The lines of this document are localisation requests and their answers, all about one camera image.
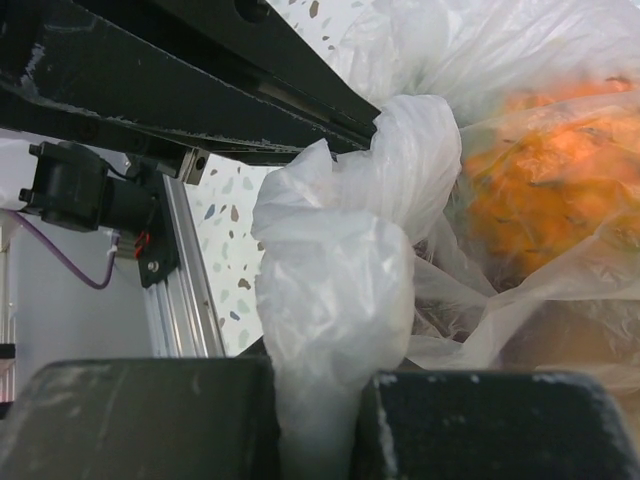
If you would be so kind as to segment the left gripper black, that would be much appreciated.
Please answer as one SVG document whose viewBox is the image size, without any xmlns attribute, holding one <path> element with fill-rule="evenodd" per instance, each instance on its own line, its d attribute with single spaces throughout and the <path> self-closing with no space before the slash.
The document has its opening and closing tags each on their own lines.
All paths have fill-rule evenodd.
<svg viewBox="0 0 640 480">
<path fill-rule="evenodd" d="M 365 148 L 376 107 L 264 1 L 5 1 L 1 125 L 140 155 L 282 165 Z"/>
</svg>

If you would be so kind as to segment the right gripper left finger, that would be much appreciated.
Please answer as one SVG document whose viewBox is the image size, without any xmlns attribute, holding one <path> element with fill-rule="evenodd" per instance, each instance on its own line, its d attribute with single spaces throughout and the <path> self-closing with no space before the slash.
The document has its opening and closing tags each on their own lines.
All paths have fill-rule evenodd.
<svg viewBox="0 0 640 480">
<path fill-rule="evenodd" d="M 276 479 L 265 356 L 59 361 L 3 421 L 5 479 Z"/>
</svg>

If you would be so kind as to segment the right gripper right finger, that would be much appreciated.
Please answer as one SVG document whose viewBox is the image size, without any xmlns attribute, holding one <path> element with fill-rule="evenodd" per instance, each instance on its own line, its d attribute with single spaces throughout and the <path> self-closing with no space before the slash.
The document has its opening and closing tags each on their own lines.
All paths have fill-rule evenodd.
<svg viewBox="0 0 640 480">
<path fill-rule="evenodd" d="M 353 479 L 636 479 L 614 399 L 579 373 L 380 371 L 365 387 Z"/>
</svg>

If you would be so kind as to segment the brown fake kiwi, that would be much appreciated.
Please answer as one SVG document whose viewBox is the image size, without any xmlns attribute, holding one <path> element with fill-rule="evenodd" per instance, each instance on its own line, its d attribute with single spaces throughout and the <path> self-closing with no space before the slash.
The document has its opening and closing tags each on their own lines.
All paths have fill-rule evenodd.
<svg viewBox="0 0 640 480">
<path fill-rule="evenodd" d="M 639 393 L 639 303 L 545 303 L 501 351 L 521 370 L 572 370 L 596 377 L 617 395 Z"/>
</svg>

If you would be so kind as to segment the clear printed plastic bag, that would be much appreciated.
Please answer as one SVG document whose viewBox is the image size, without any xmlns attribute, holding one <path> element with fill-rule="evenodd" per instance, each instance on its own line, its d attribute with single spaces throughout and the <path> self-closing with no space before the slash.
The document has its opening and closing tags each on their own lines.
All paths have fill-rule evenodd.
<svg viewBox="0 0 640 480">
<path fill-rule="evenodd" d="M 569 372 L 614 399 L 639 454 L 639 393 L 500 353 L 549 301 L 637 301 L 639 250 L 594 234 L 521 281 L 465 236 L 463 128 L 514 94 L 619 77 L 639 88 L 629 1 L 376 1 L 329 64 L 380 110 L 369 147 L 325 141 L 268 174 L 253 212 L 257 312 L 287 479 L 350 476 L 362 393 L 380 371 Z"/>
</svg>

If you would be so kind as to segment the orange fake pineapple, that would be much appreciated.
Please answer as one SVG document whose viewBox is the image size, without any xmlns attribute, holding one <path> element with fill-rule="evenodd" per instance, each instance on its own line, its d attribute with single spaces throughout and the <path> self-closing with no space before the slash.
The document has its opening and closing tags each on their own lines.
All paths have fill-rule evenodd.
<svg viewBox="0 0 640 480">
<path fill-rule="evenodd" d="M 497 281 L 521 281 L 594 234 L 638 252 L 637 85 L 514 94 L 461 136 L 465 236 Z"/>
</svg>

